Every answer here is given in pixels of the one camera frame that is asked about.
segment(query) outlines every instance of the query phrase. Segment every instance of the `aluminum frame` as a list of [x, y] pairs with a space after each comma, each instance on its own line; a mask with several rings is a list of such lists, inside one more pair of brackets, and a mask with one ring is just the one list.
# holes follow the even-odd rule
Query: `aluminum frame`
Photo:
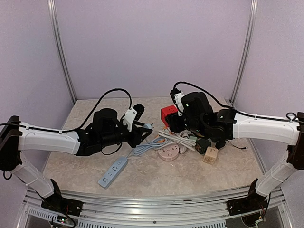
[[[98, 194], [87, 194], [62, 191], [64, 197], [84, 202], [80, 217], [73, 217], [82, 227], [82, 223], [111, 224], [126, 227], [195, 227], [198, 224], [216, 223], [240, 215], [230, 216], [226, 202], [247, 195], [249, 187], [223, 190], [200, 195], [179, 195], [160, 197], [118, 197]], [[17, 228], [24, 228], [28, 219], [29, 208], [36, 208], [46, 213], [50, 212], [40, 207], [41, 198], [29, 189], [24, 201], [23, 211]], [[292, 228], [289, 210], [280, 188], [272, 192], [270, 208], [279, 207], [285, 228]]]
[[245, 38], [245, 43], [244, 43], [242, 57], [241, 57], [241, 62], [240, 62], [240, 65], [238, 67], [237, 79], [236, 79], [235, 85], [233, 87], [233, 92], [232, 92], [232, 96], [231, 96], [231, 99], [230, 99], [232, 104], [234, 104], [234, 102], [237, 98], [238, 91], [239, 91], [239, 88], [240, 88], [240, 85], [241, 85], [241, 82], [242, 82], [242, 79], [243, 79], [244, 70], [245, 70], [247, 59], [248, 59], [251, 39], [252, 39], [252, 36], [253, 36], [253, 30], [254, 30], [256, 17], [257, 17], [257, 0], [251, 0], [249, 22], [248, 22], [246, 38]]
[[60, 32], [59, 32], [59, 25], [58, 25], [58, 20], [57, 20], [57, 13], [56, 13], [56, 6], [55, 6], [55, 0], [47, 0], [48, 3], [48, 10], [49, 10], [49, 15], [51, 18], [51, 24], [52, 24], [52, 29], [55, 37], [55, 42], [56, 42], [56, 47], [58, 51], [58, 56], [60, 60], [60, 64], [63, 70], [64, 78], [66, 81], [66, 85], [68, 88], [68, 92], [70, 94], [71, 100], [73, 104], [76, 103], [77, 101], [77, 96], [73, 87], [73, 83], [70, 77], [69, 70], [67, 68], [67, 61], [66, 57], [63, 51], [62, 43], [61, 43], [61, 37], [60, 37]]

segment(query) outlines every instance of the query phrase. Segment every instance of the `lavender wall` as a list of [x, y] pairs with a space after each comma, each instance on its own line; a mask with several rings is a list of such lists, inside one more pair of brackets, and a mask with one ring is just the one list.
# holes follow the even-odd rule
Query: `lavender wall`
[[[59, 64], [47, 1], [0, 2], [0, 123], [11, 115], [60, 128], [72, 108]], [[42, 169], [47, 152], [26, 152]], [[26, 192], [17, 178], [0, 178], [0, 228], [13, 228]]]
[[[236, 100], [238, 109], [284, 116], [304, 111], [304, 1], [259, 0], [256, 25], [244, 78]], [[286, 145], [255, 140], [269, 169]], [[282, 185], [295, 226], [304, 224], [304, 171]]]
[[230, 98], [250, 3], [56, 1], [78, 98], [97, 98], [113, 87], [123, 87], [133, 96], [168, 96], [178, 80]]

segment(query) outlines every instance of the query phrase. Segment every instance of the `blue power strip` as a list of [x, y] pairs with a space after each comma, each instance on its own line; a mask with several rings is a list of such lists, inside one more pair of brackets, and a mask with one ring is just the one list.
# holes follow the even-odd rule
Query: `blue power strip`
[[104, 189], [107, 189], [127, 164], [128, 159], [126, 157], [119, 157], [98, 181], [98, 184]]

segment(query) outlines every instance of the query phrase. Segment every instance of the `electrical outlet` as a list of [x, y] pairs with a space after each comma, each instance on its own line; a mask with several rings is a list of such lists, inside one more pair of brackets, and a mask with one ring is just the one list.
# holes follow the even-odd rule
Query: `electrical outlet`
[[175, 143], [158, 149], [158, 156], [164, 161], [173, 161], [179, 156], [179, 146]]
[[102, 178], [98, 181], [98, 184], [104, 189], [107, 189], [127, 164], [127, 158], [119, 157], [109, 168], [109, 170], [105, 172], [105, 175], [103, 175]]

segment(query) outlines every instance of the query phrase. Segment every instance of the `white clamp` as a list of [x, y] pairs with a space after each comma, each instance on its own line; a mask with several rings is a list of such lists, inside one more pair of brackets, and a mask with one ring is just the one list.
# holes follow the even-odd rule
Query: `white clamp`
[[128, 131], [132, 131], [132, 124], [135, 120], [135, 117], [137, 115], [137, 111], [133, 108], [128, 109], [123, 118], [123, 125], [128, 126]]
[[182, 103], [181, 103], [181, 98], [182, 98], [183, 96], [185, 96], [184, 93], [179, 93], [179, 94], [176, 94], [176, 95], [174, 96], [174, 100], [175, 100], [175, 103], [176, 103], [176, 106], [177, 106], [177, 110], [178, 110], [179, 116], [181, 116], [181, 115], [182, 115], [181, 112], [184, 111], [184, 107], [182, 106]]

